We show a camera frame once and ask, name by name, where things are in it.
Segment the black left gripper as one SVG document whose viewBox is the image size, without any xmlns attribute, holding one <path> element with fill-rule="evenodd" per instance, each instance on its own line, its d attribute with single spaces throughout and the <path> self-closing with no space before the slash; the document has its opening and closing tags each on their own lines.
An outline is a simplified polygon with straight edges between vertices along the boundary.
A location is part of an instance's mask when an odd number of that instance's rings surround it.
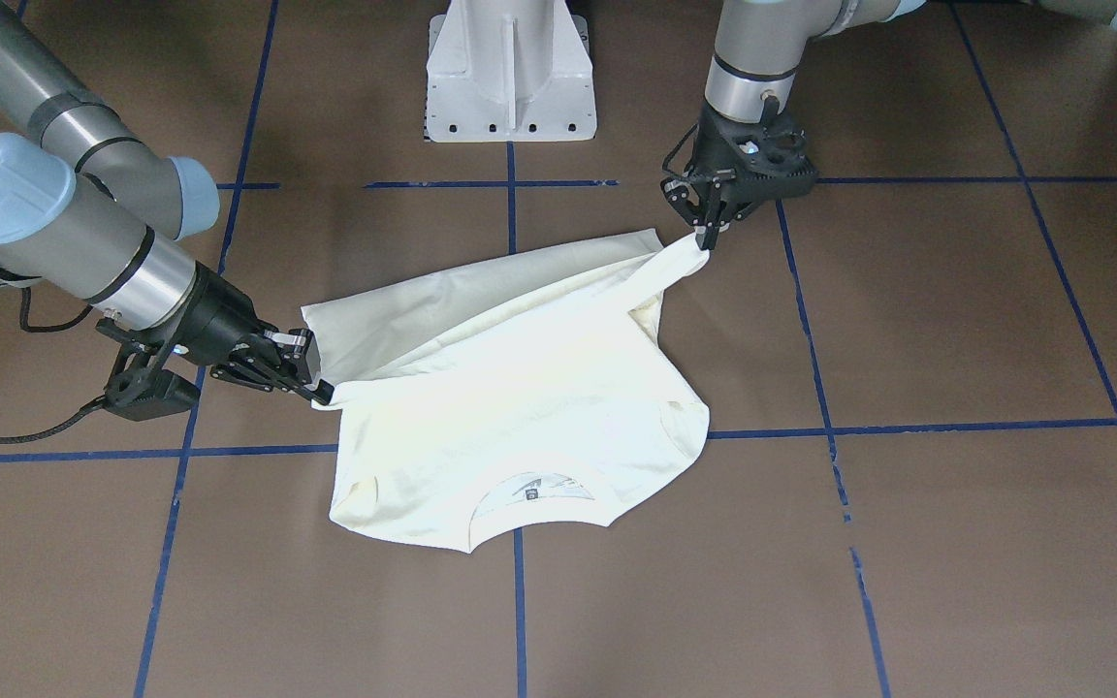
<svg viewBox="0 0 1117 698">
<path fill-rule="evenodd" d="M 777 101 L 764 101 L 761 118 L 737 122 L 709 103 L 701 106 L 690 176 L 661 181 L 666 204 L 697 235 L 697 247 L 714 251 L 735 212 L 764 202 L 803 197 L 815 187 L 818 168 L 806 154 L 806 133 Z"/>
</svg>

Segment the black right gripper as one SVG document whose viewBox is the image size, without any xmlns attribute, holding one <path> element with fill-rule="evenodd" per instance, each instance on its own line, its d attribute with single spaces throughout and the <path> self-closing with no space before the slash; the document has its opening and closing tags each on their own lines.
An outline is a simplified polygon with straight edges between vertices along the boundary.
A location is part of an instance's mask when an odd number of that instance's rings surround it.
<svg viewBox="0 0 1117 698">
<path fill-rule="evenodd" d="M 335 389 L 313 377 L 311 358 L 315 334 L 311 329 L 273 329 L 258 317 L 252 300 L 206 266 L 195 267 L 194 283 L 185 300 L 164 324 L 173 344 L 187 346 L 183 357 L 192 364 L 212 366 L 209 375 L 237 386 L 265 393 L 289 393 L 318 405 L 330 405 Z M 244 337 L 262 337 L 260 358 L 230 358 Z"/>
</svg>

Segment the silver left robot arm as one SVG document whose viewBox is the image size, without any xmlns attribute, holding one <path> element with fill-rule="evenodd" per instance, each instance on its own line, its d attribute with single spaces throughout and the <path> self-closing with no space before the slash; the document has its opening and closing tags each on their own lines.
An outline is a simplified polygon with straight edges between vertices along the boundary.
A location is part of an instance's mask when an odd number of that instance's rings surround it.
<svg viewBox="0 0 1117 698">
<path fill-rule="evenodd" d="M 719 235 L 764 205 L 811 193 L 819 171 L 810 138 L 787 102 L 811 45 L 818 70 L 837 84 L 837 36 L 866 27 L 855 41 L 866 58 L 844 65 L 881 85 L 856 96 L 916 90 L 927 106 L 947 98 L 927 68 L 887 44 L 887 28 L 917 39 L 922 19 L 949 21 L 966 48 L 975 83 L 1005 119 L 1005 142 L 1027 176 L 1117 181 L 1117 1 L 725 1 L 696 123 L 663 157 L 666 203 L 712 251 Z"/>
</svg>

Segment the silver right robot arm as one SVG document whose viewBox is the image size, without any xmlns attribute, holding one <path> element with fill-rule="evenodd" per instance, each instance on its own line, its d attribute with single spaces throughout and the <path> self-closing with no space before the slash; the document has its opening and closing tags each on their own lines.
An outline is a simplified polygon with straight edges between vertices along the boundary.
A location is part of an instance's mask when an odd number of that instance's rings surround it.
<svg viewBox="0 0 1117 698">
<path fill-rule="evenodd" d="M 102 314 L 120 345 L 97 405 L 132 421 L 199 401 L 168 370 L 176 348 L 227 383 L 330 403 L 311 331 L 281 332 L 180 242 L 220 216 L 194 159 L 159 156 L 0 3 L 0 272 L 47 281 Z"/>
</svg>

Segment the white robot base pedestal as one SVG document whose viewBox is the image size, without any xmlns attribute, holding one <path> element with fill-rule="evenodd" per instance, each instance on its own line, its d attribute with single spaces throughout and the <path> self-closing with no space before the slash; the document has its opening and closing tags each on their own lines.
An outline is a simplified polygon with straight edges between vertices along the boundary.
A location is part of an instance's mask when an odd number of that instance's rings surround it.
<svg viewBox="0 0 1117 698">
<path fill-rule="evenodd" d="M 566 1 L 452 1 L 430 19 L 426 70 L 435 143 L 595 136 L 588 20 Z"/>
</svg>

